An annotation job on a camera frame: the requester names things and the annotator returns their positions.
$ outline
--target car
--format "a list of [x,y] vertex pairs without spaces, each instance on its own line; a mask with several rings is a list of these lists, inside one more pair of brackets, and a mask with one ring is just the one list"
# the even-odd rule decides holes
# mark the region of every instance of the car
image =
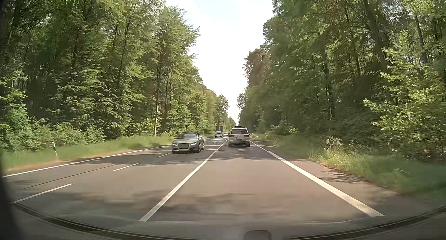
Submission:
[[172,142],[172,154],[179,152],[197,152],[204,150],[204,139],[196,132],[180,133]]
[[232,147],[234,145],[243,145],[249,147],[251,140],[249,138],[249,132],[247,128],[242,126],[236,126],[231,129],[231,134],[229,134],[228,138],[228,147]]
[[223,138],[223,133],[221,131],[215,132],[215,138],[217,138],[217,137]]

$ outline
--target white suv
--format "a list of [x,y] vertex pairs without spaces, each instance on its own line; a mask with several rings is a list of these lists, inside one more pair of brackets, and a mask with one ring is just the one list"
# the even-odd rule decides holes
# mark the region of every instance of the white suv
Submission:
[[227,143],[229,147],[232,147],[233,145],[243,145],[249,147],[250,140],[248,129],[243,128],[242,126],[232,128]]

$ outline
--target forest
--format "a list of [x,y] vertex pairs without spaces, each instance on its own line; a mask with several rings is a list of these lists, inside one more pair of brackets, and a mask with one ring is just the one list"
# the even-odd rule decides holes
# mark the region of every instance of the forest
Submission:
[[444,155],[446,0],[273,0],[239,122]]
[[1,14],[6,151],[235,125],[193,64],[199,29],[164,0],[6,0]]

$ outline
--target car grille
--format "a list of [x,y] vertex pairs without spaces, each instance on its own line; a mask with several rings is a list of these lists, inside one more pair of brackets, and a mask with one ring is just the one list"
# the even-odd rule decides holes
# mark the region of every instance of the car grille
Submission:
[[179,149],[188,149],[189,148],[189,144],[188,143],[179,143],[178,144],[178,148]]

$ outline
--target tall grass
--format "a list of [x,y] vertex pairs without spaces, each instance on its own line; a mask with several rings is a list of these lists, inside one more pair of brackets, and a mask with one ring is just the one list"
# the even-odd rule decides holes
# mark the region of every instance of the tall grass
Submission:
[[277,150],[288,157],[323,163],[402,194],[446,197],[446,165],[442,163],[407,160],[384,149],[345,146],[336,138],[331,138],[328,150],[324,137],[256,135],[253,140],[260,139],[270,140],[269,144],[276,140]]
[[[131,136],[123,137],[117,140],[107,140],[94,144],[79,144],[57,148],[59,160],[70,161],[83,157],[93,157],[114,152],[122,152],[131,149],[143,149],[154,146],[168,145],[172,138],[168,135],[160,136]],[[18,168],[26,165],[52,162],[56,160],[55,153],[51,147],[46,150],[31,152],[4,152],[2,157],[4,168]]]
[[310,160],[365,178],[403,194],[422,194],[446,188],[446,165],[407,160],[397,154],[345,147],[338,140]]

